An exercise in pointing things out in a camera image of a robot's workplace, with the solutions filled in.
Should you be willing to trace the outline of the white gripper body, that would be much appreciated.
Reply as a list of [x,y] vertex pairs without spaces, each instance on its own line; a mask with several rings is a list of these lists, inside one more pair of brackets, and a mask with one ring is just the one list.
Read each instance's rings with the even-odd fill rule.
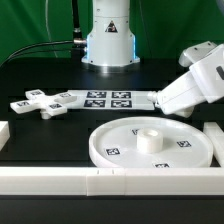
[[224,97],[224,44],[217,45],[189,70],[162,92],[168,96],[184,97],[185,105],[213,103]]

